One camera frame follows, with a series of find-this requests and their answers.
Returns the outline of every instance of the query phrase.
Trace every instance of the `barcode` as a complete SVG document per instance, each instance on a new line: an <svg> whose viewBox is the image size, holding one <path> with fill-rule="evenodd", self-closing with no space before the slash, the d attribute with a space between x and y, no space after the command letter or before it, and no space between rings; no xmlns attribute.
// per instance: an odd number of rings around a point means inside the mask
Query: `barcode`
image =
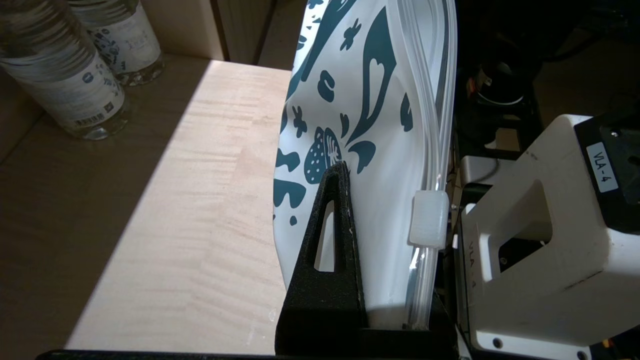
<svg viewBox="0 0 640 360"><path fill-rule="evenodd" d="M82 119L82 120L76 120L74 121L76 123L77 126L89 126L89 125L94 125L99 123L100 121L104 120L104 115L103 114L98 114L96 116L92 116L92 117L88 117L86 119Z"/></svg>

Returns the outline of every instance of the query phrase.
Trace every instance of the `water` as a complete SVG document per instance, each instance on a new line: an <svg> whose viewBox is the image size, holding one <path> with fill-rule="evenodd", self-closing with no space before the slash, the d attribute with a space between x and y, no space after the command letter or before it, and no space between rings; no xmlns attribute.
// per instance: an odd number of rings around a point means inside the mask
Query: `water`
<svg viewBox="0 0 640 360"><path fill-rule="evenodd" d="M139 0L68 0L123 85L142 85L164 69L162 51Z"/></svg>
<svg viewBox="0 0 640 360"><path fill-rule="evenodd" d="M129 119L122 87L64 0L0 1L0 66L71 135L99 140Z"/></svg>

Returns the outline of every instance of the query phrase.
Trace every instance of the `ziplock bag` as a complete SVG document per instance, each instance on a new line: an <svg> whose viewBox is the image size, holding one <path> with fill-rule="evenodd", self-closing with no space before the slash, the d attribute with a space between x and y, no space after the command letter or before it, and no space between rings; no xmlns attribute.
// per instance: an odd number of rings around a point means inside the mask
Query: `ziplock bag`
<svg viewBox="0 0 640 360"><path fill-rule="evenodd" d="M444 190L456 46L453 0L309 0L273 182L287 287L322 174L345 161L370 325L428 326L437 249L409 235L416 192ZM332 210L320 271L333 264Z"/></svg>

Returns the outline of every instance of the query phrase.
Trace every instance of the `wooden table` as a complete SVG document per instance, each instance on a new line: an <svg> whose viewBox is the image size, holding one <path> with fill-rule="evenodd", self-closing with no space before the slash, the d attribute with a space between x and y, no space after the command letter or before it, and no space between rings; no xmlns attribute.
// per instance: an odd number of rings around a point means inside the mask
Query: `wooden table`
<svg viewBox="0 0 640 360"><path fill-rule="evenodd" d="M272 178L290 72L166 63L131 89L121 133L83 142L43 119L0 165L0 357L273 353L285 290Z"/></svg>

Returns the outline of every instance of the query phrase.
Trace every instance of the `bottle label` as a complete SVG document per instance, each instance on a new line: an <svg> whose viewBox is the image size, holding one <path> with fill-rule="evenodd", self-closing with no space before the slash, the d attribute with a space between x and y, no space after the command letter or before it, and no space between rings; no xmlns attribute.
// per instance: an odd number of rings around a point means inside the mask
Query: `bottle label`
<svg viewBox="0 0 640 360"><path fill-rule="evenodd" d="M5 68L11 74L11 68ZM97 54L89 66L66 80L20 81L60 125L70 129L100 124L115 115L124 103L122 87Z"/></svg>
<svg viewBox="0 0 640 360"><path fill-rule="evenodd" d="M160 45L140 2L128 19L87 32L116 74L144 69L160 56Z"/></svg>

